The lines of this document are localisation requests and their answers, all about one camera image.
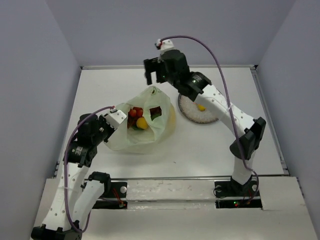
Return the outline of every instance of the yellow plastic bag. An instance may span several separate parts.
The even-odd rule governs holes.
[[[125,114],[128,114],[132,107],[143,109],[143,117],[149,127],[146,130],[127,128],[128,119],[126,119],[108,139],[106,145],[114,151],[150,153],[158,143],[174,132],[176,128],[174,106],[164,92],[155,86],[150,86],[128,102],[116,106]],[[156,107],[161,108],[161,116],[152,121],[150,109]]]

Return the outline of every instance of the white wall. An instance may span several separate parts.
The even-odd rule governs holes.
[[[0,238],[27,240],[80,68],[44,0],[0,3]]]
[[[259,67],[289,172],[320,237],[320,1],[297,0]]]
[[[154,43],[191,35],[222,64],[258,64],[295,0],[46,0],[81,66],[141,65]],[[190,64],[213,64],[204,48],[175,40]]]

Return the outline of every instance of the lemon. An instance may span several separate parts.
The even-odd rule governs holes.
[[[140,129],[147,129],[148,123],[144,117],[139,117],[138,120],[136,121],[136,126]]]
[[[196,106],[198,107],[198,109],[199,109],[201,112],[203,112],[204,110],[206,110],[206,108],[205,108],[204,106],[200,105],[200,104],[197,104]]]

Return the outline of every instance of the red tomato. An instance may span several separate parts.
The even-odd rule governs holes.
[[[144,111],[142,109],[136,111],[136,115],[138,118],[141,118],[143,114],[144,114]]]
[[[137,116],[137,111],[135,109],[130,109],[129,115],[130,117],[134,118]]]

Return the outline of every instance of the tomato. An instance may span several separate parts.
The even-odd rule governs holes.
[[[132,117],[132,118],[135,118],[137,116],[137,110],[130,109],[129,116]]]
[[[139,110],[142,110],[142,111],[143,111],[142,107],[137,107],[137,106],[134,106],[132,109],[134,109],[134,110],[136,110],[136,111],[139,111]]]
[[[144,111],[142,109],[136,111],[136,116],[138,118],[141,118],[143,114],[144,114]]]

